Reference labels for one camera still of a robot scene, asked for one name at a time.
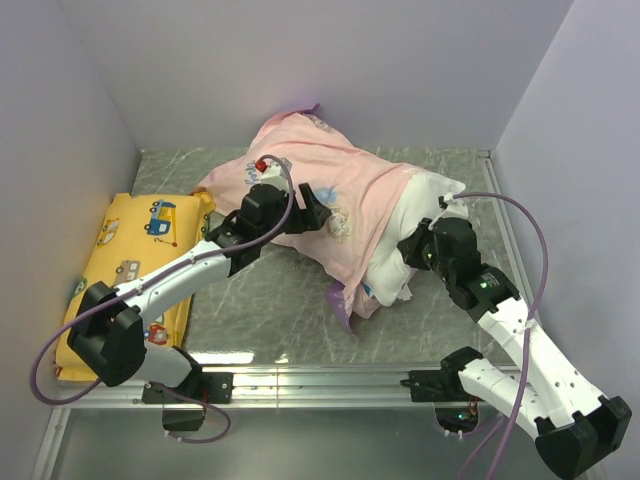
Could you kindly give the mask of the pink purple pillowcase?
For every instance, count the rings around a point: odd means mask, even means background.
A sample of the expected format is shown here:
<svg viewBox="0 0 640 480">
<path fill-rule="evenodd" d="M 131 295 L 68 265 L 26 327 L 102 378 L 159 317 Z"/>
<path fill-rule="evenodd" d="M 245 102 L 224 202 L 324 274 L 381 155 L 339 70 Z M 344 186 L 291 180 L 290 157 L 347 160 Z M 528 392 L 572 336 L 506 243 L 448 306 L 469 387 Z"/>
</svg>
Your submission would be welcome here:
<svg viewBox="0 0 640 480">
<path fill-rule="evenodd" d="M 379 304 L 366 294 L 373 287 L 367 269 L 413 168 L 355 147 L 313 111 L 284 112 L 262 125 L 243 156 L 212 169 L 194 190 L 208 192 L 227 215 L 261 180 L 256 161 L 269 156 L 286 163 L 294 185 L 309 184 L 331 211 L 321 230 L 280 235 L 275 243 L 317 261 L 333 278 L 327 300 L 343 327 L 352 313 L 369 317 Z"/>
</svg>

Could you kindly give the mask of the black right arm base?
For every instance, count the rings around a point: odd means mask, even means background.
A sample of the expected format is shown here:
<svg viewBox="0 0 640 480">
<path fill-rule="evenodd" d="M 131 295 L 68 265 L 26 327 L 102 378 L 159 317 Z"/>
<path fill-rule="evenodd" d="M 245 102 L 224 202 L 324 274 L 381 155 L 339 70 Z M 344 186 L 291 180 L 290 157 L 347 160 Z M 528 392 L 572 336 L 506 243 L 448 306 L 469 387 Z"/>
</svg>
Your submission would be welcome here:
<svg viewBox="0 0 640 480">
<path fill-rule="evenodd" d="M 493 427 L 499 413 L 480 413 L 480 400 L 465 393 L 458 380 L 445 369 L 410 370 L 400 381 L 409 390 L 412 403 L 429 403 L 434 407 L 436 426 L 445 435 L 464 439 Z"/>
</svg>

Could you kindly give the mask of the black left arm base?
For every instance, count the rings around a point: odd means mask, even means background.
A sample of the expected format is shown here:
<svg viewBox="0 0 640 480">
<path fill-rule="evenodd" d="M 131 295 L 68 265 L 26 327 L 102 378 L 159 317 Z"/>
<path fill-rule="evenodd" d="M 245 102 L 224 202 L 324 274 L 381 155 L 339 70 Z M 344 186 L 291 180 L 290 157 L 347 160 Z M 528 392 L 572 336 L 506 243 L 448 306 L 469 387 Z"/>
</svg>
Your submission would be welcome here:
<svg viewBox="0 0 640 480">
<path fill-rule="evenodd" d="M 226 405 L 231 402 L 234 374 L 231 372 L 204 372 L 185 380 L 169 390 L 189 400 L 198 400 L 207 404 Z M 162 405 L 162 426 L 170 433 L 197 432 L 206 418 L 207 408 L 203 406 L 173 409 L 169 405 L 183 403 L 184 400 L 171 395 L 166 387 L 156 383 L 147 383 L 142 394 L 145 405 Z"/>
</svg>

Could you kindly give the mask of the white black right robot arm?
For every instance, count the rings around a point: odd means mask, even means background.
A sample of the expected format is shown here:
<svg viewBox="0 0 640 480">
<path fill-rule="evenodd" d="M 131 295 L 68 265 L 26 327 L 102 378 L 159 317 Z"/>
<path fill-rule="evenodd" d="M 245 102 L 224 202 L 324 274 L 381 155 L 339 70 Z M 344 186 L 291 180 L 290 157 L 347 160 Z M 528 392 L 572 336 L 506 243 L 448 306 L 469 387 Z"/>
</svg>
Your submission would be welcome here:
<svg viewBox="0 0 640 480">
<path fill-rule="evenodd" d="M 476 397 L 516 419 L 545 465 L 561 479 L 576 479 L 617 450 L 632 412 L 619 396 L 607 397 L 569 362 L 536 322 L 516 286 L 484 263 L 471 223 L 460 218 L 423 219 L 398 244 L 411 267 L 430 270 L 454 304 L 509 355 L 527 384 L 501 372 L 479 351 L 463 347 L 437 371 L 412 370 L 403 385 L 415 402 Z"/>
</svg>

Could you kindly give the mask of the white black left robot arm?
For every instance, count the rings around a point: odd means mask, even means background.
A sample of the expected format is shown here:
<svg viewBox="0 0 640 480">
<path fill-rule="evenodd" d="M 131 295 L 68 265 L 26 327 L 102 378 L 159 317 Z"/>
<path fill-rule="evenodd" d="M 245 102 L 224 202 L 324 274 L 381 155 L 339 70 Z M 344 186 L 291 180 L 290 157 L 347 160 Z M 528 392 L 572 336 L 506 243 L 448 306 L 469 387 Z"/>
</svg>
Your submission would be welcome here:
<svg viewBox="0 0 640 480">
<path fill-rule="evenodd" d="M 256 184 L 238 209 L 178 259 L 117 288 L 91 285 L 67 344 L 108 387 L 137 378 L 179 402 L 199 399 L 201 365 L 179 347 L 153 343 L 153 322 L 206 285 L 254 262 L 276 236 L 319 231 L 331 215 L 306 183 L 297 193 Z"/>
</svg>

